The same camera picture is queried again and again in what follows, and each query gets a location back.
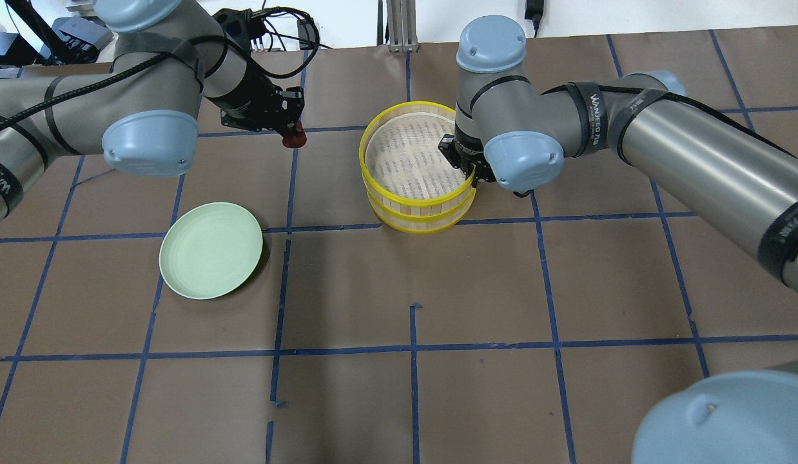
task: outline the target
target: metal rod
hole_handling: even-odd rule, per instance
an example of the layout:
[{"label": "metal rod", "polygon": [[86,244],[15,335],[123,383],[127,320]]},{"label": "metal rod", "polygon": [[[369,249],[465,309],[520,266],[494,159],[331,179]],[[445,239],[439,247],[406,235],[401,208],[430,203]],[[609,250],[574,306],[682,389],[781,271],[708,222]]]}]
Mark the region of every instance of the metal rod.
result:
[{"label": "metal rod", "polygon": [[66,46],[55,30],[52,30],[52,27],[48,26],[41,15],[35,11],[29,0],[6,0],[6,3],[39,36],[52,55],[64,64],[75,64],[78,61],[77,53]]}]

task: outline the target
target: yellow steamer rim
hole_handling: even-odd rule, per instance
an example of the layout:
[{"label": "yellow steamer rim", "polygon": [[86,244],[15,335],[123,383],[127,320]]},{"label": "yellow steamer rim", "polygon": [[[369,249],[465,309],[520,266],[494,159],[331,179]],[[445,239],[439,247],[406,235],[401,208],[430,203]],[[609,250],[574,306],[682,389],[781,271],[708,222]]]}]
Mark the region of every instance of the yellow steamer rim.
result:
[{"label": "yellow steamer rim", "polygon": [[[427,191],[416,189],[411,192],[414,194],[414,197],[411,198],[388,190],[391,186],[385,184],[389,184],[390,182],[386,182],[386,179],[380,177],[375,169],[372,171],[369,168],[369,161],[373,161],[376,156],[382,154],[378,151],[378,147],[369,146],[371,141],[375,138],[375,135],[378,135],[379,130],[387,126],[387,124],[394,126],[394,124],[401,124],[404,123],[404,121],[409,121],[409,117],[414,117],[414,115],[426,117],[429,121],[432,121],[432,117],[441,121],[443,119],[447,120],[446,125],[448,126],[448,133],[453,134],[453,121],[456,117],[456,112],[448,108],[448,106],[433,102],[400,103],[382,111],[381,114],[373,118],[373,121],[371,121],[367,129],[364,130],[364,135],[358,147],[358,161],[360,162],[362,179],[364,180],[364,185],[367,190],[367,199],[370,201],[370,206],[372,206],[376,216],[379,217],[382,222],[401,232],[432,234],[440,230],[448,229],[467,214],[476,196],[476,189],[472,188],[473,173],[468,176],[464,182],[459,183],[458,187],[453,188],[453,185],[434,186],[434,191],[440,189],[449,190],[443,195],[427,197]],[[437,149],[438,141],[440,141],[438,138],[443,134],[437,134],[436,140],[433,140],[430,135],[428,135],[428,137],[417,137],[417,135],[419,134],[411,135],[411,141],[420,142],[425,145],[423,151],[427,152],[428,149],[431,151],[431,156],[434,158],[429,159],[435,160],[435,164],[429,165],[431,169],[436,168],[440,171],[446,171],[445,167],[447,167],[447,169],[453,171],[453,173],[446,171],[449,176],[464,177],[461,171],[453,169],[450,164],[448,164],[444,156],[442,156]],[[403,164],[403,166],[405,167],[407,167],[407,162],[411,162],[408,161],[408,159],[404,161],[405,164]],[[421,169],[424,174],[426,164],[422,161],[423,159],[414,159],[412,162],[416,164],[412,166],[412,168],[414,171]],[[438,181],[436,176],[432,176],[431,179],[426,180],[428,181],[424,182],[426,186],[428,186],[429,183]]]}]

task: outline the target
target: black cable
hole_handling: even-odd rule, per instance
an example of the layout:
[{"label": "black cable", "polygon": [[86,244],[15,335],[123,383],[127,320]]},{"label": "black cable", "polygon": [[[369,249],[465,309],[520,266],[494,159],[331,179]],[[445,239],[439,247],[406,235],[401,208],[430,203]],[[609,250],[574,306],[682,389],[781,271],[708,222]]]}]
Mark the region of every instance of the black cable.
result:
[{"label": "black cable", "polygon": [[[294,41],[299,41],[302,44],[308,44],[308,45],[314,45],[314,46],[316,45],[316,42],[306,41],[305,39],[302,39],[301,37],[293,37],[292,35],[279,34],[278,32],[275,32],[275,33],[271,32],[270,35],[277,35],[279,37],[284,37],[285,39],[293,39]],[[327,46],[325,44],[319,44],[319,47],[323,47],[323,48],[326,48],[328,50],[333,50],[333,47]]]},{"label": "black cable", "polygon": [[12,21],[13,26],[15,26],[15,31],[18,32],[18,35],[21,35],[21,30],[18,29],[18,24],[15,23],[15,18],[12,17],[12,12],[10,11],[10,4],[7,3],[6,0],[4,0],[4,6],[6,6],[6,14],[9,15],[10,21]]},{"label": "black cable", "polygon": [[[272,30],[272,32],[268,30],[270,35],[278,36],[278,43],[282,45],[282,50],[287,51],[287,47],[284,46],[282,35],[279,34],[278,30],[276,29],[276,26],[273,26],[273,23],[270,23],[270,20],[267,18],[264,18],[264,24],[267,24],[270,30]],[[272,51],[272,50],[273,50],[273,38],[270,37],[270,48],[267,51]]]},{"label": "black cable", "polygon": [[8,117],[3,122],[0,122],[0,132],[1,130],[8,129],[11,126],[15,126],[15,124],[18,124],[20,121],[23,121],[28,117],[31,117],[31,115],[35,115],[41,111],[45,111],[48,108],[52,108],[52,106],[56,106],[58,103],[63,103],[66,102],[67,100],[72,100],[73,98],[86,95],[87,93],[97,92],[102,88],[110,87],[114,83],[121,82],[122,80],[127,79],[127,77],[134,76],[143,70],[147,70],[148,68],[151,68],[152,66],[155,66],[160,62],[163,62],[165,59],[168,59],[171,56],[172,54],[167,52],[158,53],[158,55],[140,64],[136,64],[135,66],[133,66],[133,68],[129,68],[129,70],[122,71],[121,73],[115,74],[112,77],[107,77],[107,79],[92,83],[82,88],[71,90],[69,92],[60,94],[57,97],[50,98],[49,100],[40,102],[39,104],[31,106],[30,108],[27,108],[24,111],[20,111],[19,113],[13,115],[12,117]]},{"label": "black cable", "polygon": [[224,35],[202,35],[201,37],[190,39],[190,44],[193,45],[204,44],[207,42],[219,42],[220,44],[227,45],[228,47],[233,49],[233,51],[238,53],[239,56],[245,59],[245,61],[249,66],[257,68],[257,70],[260,70],[261,73],[263,73],[265,76],[272,77],[273,79],[287,79],[288,77],[293,77],[301,73],[301,71],[304,70],[304,68],[307,68],[307,65],[310,64],[311,61],[313,61],[313,57],[316,56],[316,53],[319,51],[319,47],[314,47],[313,49],[311,49],[311,53],[309,53],[307,59],[305,59],[302,65],[296,68],[296,70],[290,71],[289,73],[277,74],[277,73],[271,73],[271,71],[267,71],[265,68],[261,67],[261,65],[255,62],[252,56],[250,56],[245,50],[243,50],[242,47],[239,46],[239,44],[237,44],[234,41],[231,41],[231,39],[226,38]]}]

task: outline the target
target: robotic arm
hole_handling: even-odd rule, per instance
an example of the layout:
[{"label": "robotic arm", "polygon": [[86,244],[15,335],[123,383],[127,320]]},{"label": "robotic arm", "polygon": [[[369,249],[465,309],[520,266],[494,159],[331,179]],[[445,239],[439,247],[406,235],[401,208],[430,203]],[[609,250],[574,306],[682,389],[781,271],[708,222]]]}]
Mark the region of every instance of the robotic arm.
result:
[{"label": "robotic arm", "polygon": [[524,193],[565,157],[611,148],[798,293],[798,160],[701,103],[667,72],[571,82],[538,96],[525,33],[505,17],[469,24],[459,43],[455,168]]},{"label": "robotic arm", "polygon": [[274,130],[291,148],[306,143],[302,88],[284,90],[268,77],[299,70],[261,68],[195,0],[93,5],[119,33],[111,75],[0,80],[0,221],[59,156],[103,153],[127,173],[185,173],[200,95],[230,126]]},{"label": "robotic arm", "polygon": [[[610,147],[798,292],[798,161],[685,98],[671,73],[571,82],[537,96],[523,71],[525,34],[484,17],[460,39],[455,168],[524,193],[564,157]],[[699,382],[656,405],[634,464],[798,464],[798,361]]]}]

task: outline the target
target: wire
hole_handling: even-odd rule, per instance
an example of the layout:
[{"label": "wire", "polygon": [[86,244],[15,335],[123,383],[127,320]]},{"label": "wire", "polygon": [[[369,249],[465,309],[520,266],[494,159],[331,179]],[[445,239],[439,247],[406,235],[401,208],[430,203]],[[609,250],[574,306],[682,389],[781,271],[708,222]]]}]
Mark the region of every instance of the wire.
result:
[{"label": "wire", "polygon": [[[278,30],[276,29],[276,26],[273,26],[273,23],[270,23],[270,20],[267,18],[264,18],[264,24],[267,24],[267,27],[269,27],[270,30],[273,31],[270,32],[268,30],[270,35],[275,35],[278,37],[278,43],[282,45],[282,50],[287,51],[287,47],[284,46],[284,41],[282,39],[283,35],[279,34]],[[273,50],[273,38],[270,37],[270,48],[267,49],[267,51],[272,51],[272,50]]]},{"label": "wire", "polygon": [[30,108],[25,109],[24,111],[20,111],[19,113],[13,115],[12,117],[7,118],[6,120],[0,122],[0,132],[1,130],[8,129],[11,126],[15,126],[20,121],[31,117],[31,115],[38,114],[45,109],[52,108],[52,106],[56,106],[58,103],[66,102],[67,100],[72,100],[73,98],[80,97],[82,95],[86,95],[87,93],[97,92],[102,88],[107,88],[113,85],[114,83],[121,82],[122,80],[127,79],[128,77],[133,77],[134,75],[140,73],[143,70],[147,70],[160,62],[163,62],[165,59],[172,57],[171,53],[161,52],[158,55],[144,61],[140,64],[136,64],[133,68],[129,68],[129,70],[122,71],[121,73],[115,74],[112,77],[107,77],[107,79],[101,80],[99,82],[92,83],[90,85],[84,86],[82,88],[77,88],[75,90],[60,94],[57,97],[50,98],[48,100],[44,100],[35,106],[31,106]]},{"label": "wire", "polygon": [[296,68],[296,70],[290,71],[289,73],[277,74],[265,70],[263,67],[261,67],[260,64],[255,62],[252,56],[250,56],[249,53],[243,50],[239,44],[237,44],[236,42],[232,41],[231,39],[227,38],[224,35],[202,35],[201,37],[190,39],[190,44],[197,45],[197,44],[204,44],[206,42],[219,42],[220,44],[225,44],[231,49],[233,49],[233,51],[235,51],[239,56],[245,59],[245,61],[249,66],[256,68],[258,71],[261,71],[261,73],[263,73],[265,76],[272,77],[273,79],[287,79],[288,77],[296,76],[297,74],[301,73],[301,71],[304,70],[304,68],[307,68],[307,65],[310,64],[311,61],[313,61],[313,58],[316,57],[316,53],[318,53],[320,48],[320,45],[318,43],[319,28],[316,27],[316,21],[314,21],[310,15],[308,15],[303,11],[294,8],[288,8],[287,6],[275,6],[274,8],[269,8],[267,12],[264,12],[263,14],[255,15],[255,17],[263,17],[263,18],[277,17],[278,15],[287,15],[287,13],[292,14],[293,17],[296,17],[297,19],[302,19],[307,21],[307,23],[310,24],[311,28],[316,34],[316,42],[311,42],[311,47],[309,49],[310,53],[308,53],[307,58],[305,58],[305,61],[302,62],[302,64],[298,68]]},{"label": "wire", "polygon": [[[315,42],[311,42],[311,41],[306,41],[305,39],[302,39],[302,38],[299,38],[299,37],[293,37],[292,35],[279,34],[278,32],[276,32],[276,33],[271,32],[270,35],[277,35],[279,37],[284,37],[285,39],[292,39],[293,41],[299,41],[302,44],[314,44],[315,43]],[[323,47],[323,48],[326,48],[328,50],[333,50],[333,47],[329,47],[329,46],[327,46],[325,44],[319,44],[319,47]]]},{"label": "wire", "polygon": [[15,18],[12,17],[12,12],[10,11],[10,4],[4,0],[4,6],[6,6],[6,14],[10,16],[10,21],[12,21],[13,26],[15,26],[15,31],[18,32],[18,35],[21,35],[21,30],[18,29],[18,24],[15,23]]}]

